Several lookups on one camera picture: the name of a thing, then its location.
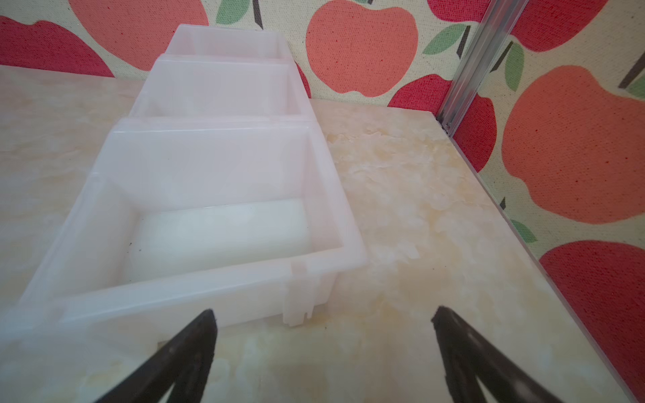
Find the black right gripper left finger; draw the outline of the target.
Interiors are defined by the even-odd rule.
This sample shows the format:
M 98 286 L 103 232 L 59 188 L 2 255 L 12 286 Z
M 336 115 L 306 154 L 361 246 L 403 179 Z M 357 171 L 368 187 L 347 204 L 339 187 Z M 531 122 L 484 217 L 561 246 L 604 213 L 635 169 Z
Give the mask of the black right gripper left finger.
M 199 402 L 213 363 L 218 326 L 213 310 L 195 317 L 100 402 Z

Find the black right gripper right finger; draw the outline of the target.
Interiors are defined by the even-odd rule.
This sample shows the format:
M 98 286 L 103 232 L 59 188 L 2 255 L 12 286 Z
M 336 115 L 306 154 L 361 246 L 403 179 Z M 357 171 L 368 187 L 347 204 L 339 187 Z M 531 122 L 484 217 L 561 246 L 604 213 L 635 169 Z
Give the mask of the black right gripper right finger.
M 498 402 L 560 401 L 454 310 L 439 307 L 432 323 L 454 402 L 485 402 L 483 389 Z

